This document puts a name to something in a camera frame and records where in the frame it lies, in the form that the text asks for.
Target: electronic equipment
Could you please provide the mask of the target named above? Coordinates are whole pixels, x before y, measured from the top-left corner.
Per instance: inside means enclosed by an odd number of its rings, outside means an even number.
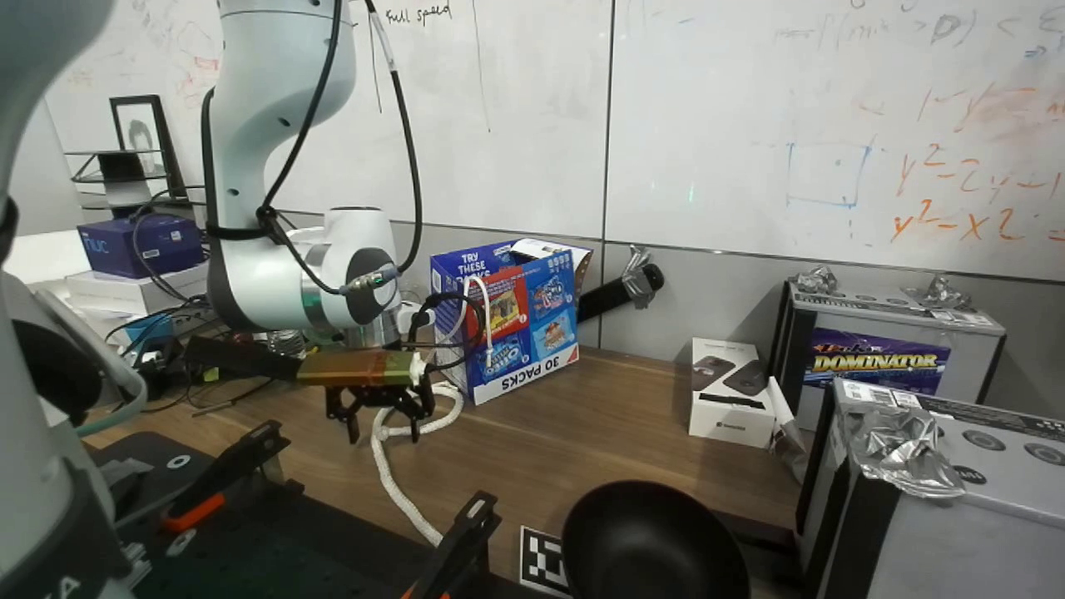
[[[929,309],[898,290],[787,282],[768,373],[799,430],[814,430],[833,375],[982,403],[1004,326],[977,309]]]
[[[966,480],[953,501],[863,475],[853,430],[892,390],[835,379],[799,496],[810,595],[1062,595],[1065,423],[914,395]]]

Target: wooden table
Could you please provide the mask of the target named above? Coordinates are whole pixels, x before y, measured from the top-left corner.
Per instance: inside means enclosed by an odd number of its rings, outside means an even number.
[[[225,384],[203,398],[241,393]],[[581,352],[581,363],[553,373],[423,444],[394,440],[401,485],[435,530],[476,491],[500,496],[504,526],[493,537],[493,572],[517,579],[519,526],[563,531],[573,501],[611,480],[656,480],[691,491],[708,509],[792,530],[799,485],[773,454],[685,437],[689,375],[662,363],[611,352]],[[279,420],[293,445],[282,469],[305,491],[342,514],[421,539],[385,500],[364,440],[324,414],[318,390],[270,387],[220,414],[174,407],[123,430],[94,437],[94,445],[135,430],[163,432],[203,454],[220,454],[263,420]]]

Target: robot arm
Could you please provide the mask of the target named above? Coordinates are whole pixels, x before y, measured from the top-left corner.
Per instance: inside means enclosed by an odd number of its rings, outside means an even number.
[[[360,286],[396,277],[391,219],[374,205],[341,205],[324,230],[282,232],[263,204],[270,152],[354,94],[347,2],[220,0],[220,16],[222,75],[203,101],[213,309],[235,328],[370,326],[396,304],[394,281]],[[324,70],[332,31],[332,70]]]

